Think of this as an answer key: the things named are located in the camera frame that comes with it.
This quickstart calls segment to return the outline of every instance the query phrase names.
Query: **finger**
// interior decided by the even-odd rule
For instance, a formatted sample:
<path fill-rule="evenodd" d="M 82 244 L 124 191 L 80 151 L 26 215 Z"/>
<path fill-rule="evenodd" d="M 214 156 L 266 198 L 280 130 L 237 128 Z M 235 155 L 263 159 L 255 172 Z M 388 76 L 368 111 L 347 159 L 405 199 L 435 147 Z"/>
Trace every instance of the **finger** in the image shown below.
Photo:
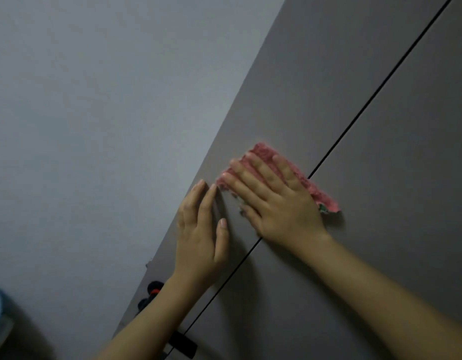
<path fill-rule="evenodd" d="M 205 186 L 204 181 L 200 180 L 182 201 L 182 214 L 185 225 L 195 225 L 197 223 L 198 202 Z"/>
<path fill-rule="evenodd" d="M 224 263 L 228 259 L 228 248 L 228 223 L 225 218 L 221 218 L 216 228 L 216 248 L 214 251 L 214 261 L 216 263 Z"/>
<path fill-rule="evenodd" d="M 246 218 L 248 219 L 251 226 L 258 232 L 259 235 L 262 235 L 262 218 L 252 207 L 243 204 L 240 208 L 245 212 Z"/>
<path fill-rule="evenodd" d="M 211 187 L 208 189 L 206 194 L 204 195 L 201 204 L 199 205 L 198 211 L 198 225 L 208 225 L 211 226 L 213 221 L 213 214 L 212 214 L 212 207 L 213 207 L 213 200 L 216 196 L 216 184 L 212 184 Z"/>
<path fill-rule="evenodd" d="M 271 168 L 263 162 L 256 154 L 251 152 L 247 153 L 246 156 L 249 158 L 253 167 L 258 170 L 259 174 L 263 176 L 266 182 L 269 184 L 271 189 L 276 193 L 282 192 L 286 188 L 286 185 L 283 183 L 280 177 L 274 173 Z"/>
<path fill-rule="evenodd" d="M 283 174 L 283 177 L 286 180 L 286 183 L 288 183 L 289 188 L 293 190 L 297 190 L 297 191 L 299 190 L 301 191 L 305 189 L 303 185 L 301 184 L 301 182 L 299 181 L 298 177 L 291 170 L 291 167 L 289 166 L 286 159 L 284 159 L 282 156 L 276 155 L 276 156 L 273 156 L 273 161 L 274 163 L 276 163 L 277 167 Z"/>
<path fill-rule="evenodd" d="M 260 182 L 252 173 L 245 168 L 237 159 L 233 159 L 231 168 L 236 172 L 240 179 L 246 184 L 246 186 L 252 190 L 258 197 L 267 200 L 270 198 L 272 191 L 266 186 L 266 184 Z"/>
<path fill-rule="evenodd" d="M 228 184 L 229 188 L 231 188 L 231 190 L 240 196 L 246 203 L 253 206 L 258 211 L 263 207 L 265 202 L 234 175 L 224 173 L 223 179 Z"/>

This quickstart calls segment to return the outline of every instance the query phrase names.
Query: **white wall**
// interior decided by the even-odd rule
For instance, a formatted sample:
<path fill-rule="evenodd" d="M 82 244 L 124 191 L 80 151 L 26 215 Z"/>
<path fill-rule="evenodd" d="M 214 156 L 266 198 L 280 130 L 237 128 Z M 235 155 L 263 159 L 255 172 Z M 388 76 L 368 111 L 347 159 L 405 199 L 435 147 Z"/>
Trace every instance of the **white wall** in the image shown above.
<path fill-rule="evenodd" d="M 283 1 L 0 0 L 0 287 L 59 358 L 112 335 Z"/>

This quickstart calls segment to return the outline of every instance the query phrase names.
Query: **cabinet door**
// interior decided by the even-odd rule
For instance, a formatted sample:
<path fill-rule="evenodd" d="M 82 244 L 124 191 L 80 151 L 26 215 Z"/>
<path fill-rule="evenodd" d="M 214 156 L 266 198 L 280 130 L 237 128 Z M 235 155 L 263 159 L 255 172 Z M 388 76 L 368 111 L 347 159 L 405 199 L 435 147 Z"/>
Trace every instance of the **cabinet door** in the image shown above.
<path fill-rule="evenodd" d="M 312 179 L 342 208 L 327 220 L 336 240 L 462 322 L 462 0 Z M 186 336 L 202 348 L 197 359 L 387 355 L 311 270 L 263 240 Z"/>
<path fill-rule="evenodd" d="M 191 184 L 214 181 L 259 141 L 311 173 L 445 1 L 286 0 Z M 258 240 L 237 202 L 222 198 L 233 237 L 228 266 L 184 328 Z M 150 263 L 153 280 L 171 275 L 175 242 L 173 221 Z"/>

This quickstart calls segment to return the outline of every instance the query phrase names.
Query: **pink cloth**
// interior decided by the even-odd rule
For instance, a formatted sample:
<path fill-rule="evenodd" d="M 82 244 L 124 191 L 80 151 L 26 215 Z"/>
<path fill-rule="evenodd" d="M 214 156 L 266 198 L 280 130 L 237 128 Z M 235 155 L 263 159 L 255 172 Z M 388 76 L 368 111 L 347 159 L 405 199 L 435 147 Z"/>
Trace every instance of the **pink cloth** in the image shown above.
<path fill-rule="evenodd" d="M 254 146 L 253 149 L 250 150 L 250 152 L 256 154 L 263 162 L 265 162 L 274 173 L 276 173 L 277 176 L 279 176 L 283 181 L 284 177 L 279 170 L 279 168 L 276 166 L 276 164 L 273 162 L 272 157 L 277 155 L 278 152 L 270 148 L 268 145 L 264 143 L 258 143 Z M 306 178 L 306 176 L 301 173 L 301 171 L 290 161 L 286 160 L 288 164 L 290 165 L 291 169 L 293 170 L 294 174 L 298 177 L 300 180 L 301 184 L 307 189 L 307 191 L 311 194 L 312 198 L 315 200 L 316 204 L 319 206 L 324 205 L 328 211 L 330 212 L 338 212 L 340 209 L 338 207 L 338 204 L 331 199 L 326 193 L 320 191 L 312 182 Z M 244 155 L 241 159 L 240 162 L 248 169 L 256 178 L 258 178 L 261 182 L 266 184 L 266 181 L 264 178 L 258 173 L 258 171 L 253 167 L 249 159 Z M 225 172 L 228 172 L 229 174 L 234 175 L 235 177 L 238 177 L 236 173 L 234 172 L 233 169 L 228 168 L 225 170 Z M 223 190 L 229 190 L 228 185 L 226 182 L 220 177 L 217 179 L 216 184 L 218 187 L 220 187 Z"/>

